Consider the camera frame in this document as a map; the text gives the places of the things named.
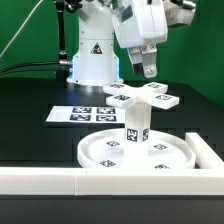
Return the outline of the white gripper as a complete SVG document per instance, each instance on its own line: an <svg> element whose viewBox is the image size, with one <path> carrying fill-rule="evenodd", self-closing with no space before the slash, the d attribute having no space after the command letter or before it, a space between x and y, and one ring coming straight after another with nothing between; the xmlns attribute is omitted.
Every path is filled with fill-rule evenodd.
<svg viewBox="0 0 224 224"><path fill-rule="evenodd" d="M163 2L162 0L117 0L117 2L117 8L111 11L117 41L121 48L129 48L128 55L133 72L136 75L144 75L145 78L153 78L157 75L155 44L165 42L168 35Z"/></svg>

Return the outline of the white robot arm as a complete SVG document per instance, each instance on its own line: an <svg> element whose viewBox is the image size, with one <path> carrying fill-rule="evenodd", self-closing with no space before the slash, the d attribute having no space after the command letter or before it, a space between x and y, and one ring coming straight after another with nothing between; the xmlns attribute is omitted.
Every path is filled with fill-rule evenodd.
<svg viewBox="0 0 224 224"><path fill-rule="evenodd" d="M121 83L115 44L128 52L135 74L155 77L157 45L170 27L189 25L195 11L190 0L83 0L79 49L67 81L84 88Z"/></svg>

